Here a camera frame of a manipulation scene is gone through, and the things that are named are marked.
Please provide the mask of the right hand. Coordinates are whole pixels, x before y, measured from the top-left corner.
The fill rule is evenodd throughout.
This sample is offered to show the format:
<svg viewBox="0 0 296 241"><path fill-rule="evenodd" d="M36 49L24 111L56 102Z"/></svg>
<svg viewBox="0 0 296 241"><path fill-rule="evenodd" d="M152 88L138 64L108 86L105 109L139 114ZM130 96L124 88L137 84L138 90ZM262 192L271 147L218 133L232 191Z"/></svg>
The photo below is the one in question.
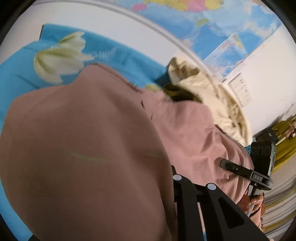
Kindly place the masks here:
<svg viewBox="0 0 296 241"><path fill-rule="evenodd" d="M264 204L264 195L256 195L252 199L250 199L249 196L246 195L246 193L243 195L243 197L240 199L240 201L237 203L237 206L245 213L247 214L251 210L251 206L253 205L253 209L251 214L255 214L259 211L261 215L265 214L265 204Z"/></svg>

